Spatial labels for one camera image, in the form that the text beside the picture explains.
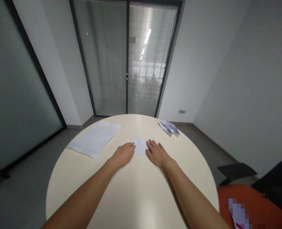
forearm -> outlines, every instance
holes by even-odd
[[[109,159],[65,201],[43,228],[86,228],[117,169]]]
[[[172,182],[191,228],[229,228],[213,205],[185,175],[176,161],[169,160],[163,167]]]

chair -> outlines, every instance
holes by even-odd
[[[246,184],[226,185],[235,179],[256,174],[245,164],[235,165],[218,168],[227,177],[217,188],[220,215],[230,228],[235,229],[229,212],[231,198],[245,209],[245,218],[253,224],[253,229],[282,228],[282,161],[252,187]]]

right hand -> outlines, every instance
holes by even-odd
[[[125,143],[117,148],[110,159],[117,168],[120,168],[131,161],[135,153],[135,148],[136,146],[133,142]]]
[[[170,155],[163,148],[161,143],[156,143],[154,140],[146,141],[146,145],[149,149],[145,150],[148,158],[158,166],[165,166],[166,163],[173,160]]]

gray floor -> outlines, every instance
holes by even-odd
[[[102,118],[95,117],[90,124]],[[191,126],[177,126],[198,147],[218,185],[225,176],[218,166],[233,163]],[[80,129],[65,129],[10,171],[0,183],[0,228],[40,228],[45,222],[46,192],[53,167],[66,145]],[[242,179],[237,183],[251,184]]]

glass door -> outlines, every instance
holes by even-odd
[[[155,117],[178,6],[130,2],[128,113]]]
[[[182,2],[146,2],[70,0],[96,116],[157,115]]]

